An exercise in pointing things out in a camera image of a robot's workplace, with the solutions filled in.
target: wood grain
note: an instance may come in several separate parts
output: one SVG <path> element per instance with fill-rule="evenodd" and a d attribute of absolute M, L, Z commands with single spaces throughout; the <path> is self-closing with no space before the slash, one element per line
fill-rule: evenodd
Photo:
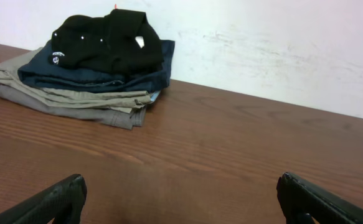
<path fill-rule="evenodd" d="M 80 173 L 82 223 L 284 223 L 285 171 L 363 208 L 363 119 L 174 80 L 132 131 L 0 99 L 0 212 Z"/>

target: white wall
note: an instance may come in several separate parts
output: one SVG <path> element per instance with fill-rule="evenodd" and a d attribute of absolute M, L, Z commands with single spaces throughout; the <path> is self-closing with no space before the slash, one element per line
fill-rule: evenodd
<path fill-rule="evenodd" d="M 363 0 L 0 0 L 0 44 L 38 48 L 115 3 L 176 41 L 175 80 L 363 118 Z"/>

